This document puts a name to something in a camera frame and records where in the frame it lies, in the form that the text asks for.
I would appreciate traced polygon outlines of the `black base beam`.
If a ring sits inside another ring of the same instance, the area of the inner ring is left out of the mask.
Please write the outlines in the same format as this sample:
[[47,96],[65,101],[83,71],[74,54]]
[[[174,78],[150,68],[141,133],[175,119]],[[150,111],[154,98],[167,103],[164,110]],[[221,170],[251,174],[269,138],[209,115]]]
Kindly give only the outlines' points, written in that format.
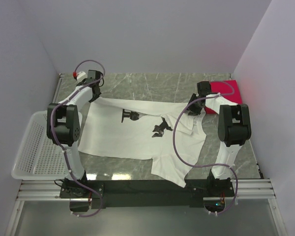
[[204,207],[206,197],[233,197],[231,181],[187,179],[185,187],[168,180],[89,180],[82,188],[72,180],[62,183],[61,199],[85,199],[92,209],[98,207]]

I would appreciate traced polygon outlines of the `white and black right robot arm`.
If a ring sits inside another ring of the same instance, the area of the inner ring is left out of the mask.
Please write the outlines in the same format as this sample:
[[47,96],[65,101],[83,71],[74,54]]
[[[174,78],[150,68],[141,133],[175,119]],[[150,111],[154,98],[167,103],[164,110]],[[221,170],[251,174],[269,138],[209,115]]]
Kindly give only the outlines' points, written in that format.
[[202,110],[218,114],[217,134],[219,152],[206,181],[206,191],[211,196],[220,195],[231,188],[232,171],[236,156],[251,137],[249,108],[241,103],[235,81],[197,83],[197,93],[192,94],[187,114],[197,116]]

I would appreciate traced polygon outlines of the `aluminium rail frame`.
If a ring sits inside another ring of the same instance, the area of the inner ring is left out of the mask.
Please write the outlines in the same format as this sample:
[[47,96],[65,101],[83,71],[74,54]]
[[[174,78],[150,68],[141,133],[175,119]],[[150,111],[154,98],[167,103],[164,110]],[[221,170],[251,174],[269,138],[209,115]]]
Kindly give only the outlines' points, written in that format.
[[[5,235],[15,235],[26,201],[60,201],[59,195],[60,187],[53,181],[22,181]],[[267,199],[278,234],[288,234],[270,179],[240,179],[236,199]]]

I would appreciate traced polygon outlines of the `white t shirt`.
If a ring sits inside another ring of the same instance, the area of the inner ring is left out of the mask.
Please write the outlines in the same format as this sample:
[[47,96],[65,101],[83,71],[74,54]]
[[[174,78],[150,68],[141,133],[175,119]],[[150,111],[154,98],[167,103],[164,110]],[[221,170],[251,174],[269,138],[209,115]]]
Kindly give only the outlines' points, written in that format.
[[178,115],[186,103],[98,98],[91,103],[78,150],[106,157],[152,160],[151,173],[185,187],[206,140],[204,113]]

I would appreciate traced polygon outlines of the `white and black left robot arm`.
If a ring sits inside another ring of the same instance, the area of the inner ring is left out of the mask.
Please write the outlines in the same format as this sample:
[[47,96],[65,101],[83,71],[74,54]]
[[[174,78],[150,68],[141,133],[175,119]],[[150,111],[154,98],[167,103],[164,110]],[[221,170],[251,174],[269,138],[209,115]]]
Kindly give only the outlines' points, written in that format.
[[89,70],[87,77],[76,85],[72,93],[58,103],[49,104],[47,108],[47,137],[61,149],[68,169],[66,178],[76,180],[71,185],[71,192],[78,198],[84,197],[89,190],[88,184],[79,180],[85,175],[78,151],[82,122],[79,114],[85,104],[100,97],[103,77],[104,73]]

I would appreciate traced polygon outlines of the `folded red t shirt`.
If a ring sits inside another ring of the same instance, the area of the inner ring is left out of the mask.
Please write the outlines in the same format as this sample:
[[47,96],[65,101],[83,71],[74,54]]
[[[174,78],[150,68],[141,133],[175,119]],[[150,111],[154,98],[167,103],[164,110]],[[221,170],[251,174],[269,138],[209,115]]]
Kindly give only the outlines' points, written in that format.
[[226,99],[241,104],[242,98],[236,80],[210,82],[213,93],[220,92]]

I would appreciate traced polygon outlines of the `white plastic basket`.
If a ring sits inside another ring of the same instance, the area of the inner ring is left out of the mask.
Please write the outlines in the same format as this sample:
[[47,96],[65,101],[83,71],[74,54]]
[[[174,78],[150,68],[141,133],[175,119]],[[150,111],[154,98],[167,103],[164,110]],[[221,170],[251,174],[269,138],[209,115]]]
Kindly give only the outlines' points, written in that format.
[[47,137],[47,111],[31,116],[11,175],[22,180],[71,178],[62,148]]

